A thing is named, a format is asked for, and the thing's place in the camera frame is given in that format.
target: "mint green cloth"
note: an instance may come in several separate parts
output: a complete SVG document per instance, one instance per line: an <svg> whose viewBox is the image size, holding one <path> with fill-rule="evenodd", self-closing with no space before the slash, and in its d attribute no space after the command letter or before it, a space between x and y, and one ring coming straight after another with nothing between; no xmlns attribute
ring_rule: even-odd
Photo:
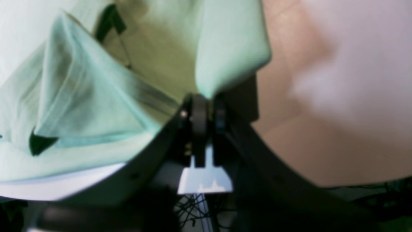
<svg viewBox="0 0 412 232"><path fill-rule="evenodd" d="M111 31L102 46L90 20L84 28L59 14L0 87L0 181L126 162L187 93L213 98L270 59L260 1L121 0L117 8L126 31ZM59 138L39 157L28 149L34 128Z"/></svg>

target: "fabric fold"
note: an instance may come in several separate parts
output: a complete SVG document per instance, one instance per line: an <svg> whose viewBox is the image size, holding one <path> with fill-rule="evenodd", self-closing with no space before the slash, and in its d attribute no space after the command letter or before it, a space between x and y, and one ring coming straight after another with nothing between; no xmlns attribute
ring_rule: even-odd
<svg viewBox="0 0 412 232"><path fill-rule="evenodd" d="M33 129L59 138L59 147L101 144L156 133L179 106L117 63L65 12L0 94L0 131L25 152Z"/></svg>

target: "white surface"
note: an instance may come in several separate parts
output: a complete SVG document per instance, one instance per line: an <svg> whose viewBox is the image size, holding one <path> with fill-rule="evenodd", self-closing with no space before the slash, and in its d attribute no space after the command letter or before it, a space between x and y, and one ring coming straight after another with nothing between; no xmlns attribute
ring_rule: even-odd
<svg viewBox="0 0 412 232"><path fill-rule="evenodd" d="M124 164L34 180L0 182L0 196L32 201L57 201L110 176Z"/></svg>
<svg viewBox="0 0 412 232"><path fill-rule="evenodd" d="M213 166L213 148L206 148L205 168L194 167L192 156L190 167L180 177L178 194L232 192L232 182L222 167Z"/></svg>
<svg viewBox="0 0 412 232"><path fill-rule="evenodd" d="M232 191L232 183L224 169L212 165L212 148L208 147L206 152L206 168L196 169L192 161L191 168L183 171L179 194ZM48 178L0 182L0 196L32 201L58 201L98 183L123 166L122 163Z"/></svg>

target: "blurry background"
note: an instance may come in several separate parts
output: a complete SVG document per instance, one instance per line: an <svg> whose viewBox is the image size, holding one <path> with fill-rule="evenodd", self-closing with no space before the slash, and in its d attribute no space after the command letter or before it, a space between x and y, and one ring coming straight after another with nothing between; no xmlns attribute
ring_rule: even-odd
<svg viewBox="0 0 412 232"><path fill-rule="evenodd" d="M412 173L412 2L263 0L263 139L321 186Z"/></svg>

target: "folded cloth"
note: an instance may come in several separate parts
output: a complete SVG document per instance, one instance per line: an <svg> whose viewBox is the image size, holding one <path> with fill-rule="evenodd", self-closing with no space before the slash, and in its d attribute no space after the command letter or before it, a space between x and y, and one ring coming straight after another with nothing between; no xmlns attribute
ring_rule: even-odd
<svg viewBox="0 0 412 232"><path fill-rule="evenodd" d="M60 13L0 87L0 181L128 161L187 93L212 98L270 59L259 1L119 0L117 8L127 29L103 46L92 24ZM57 142L33 157L33 136Z"/></svg>

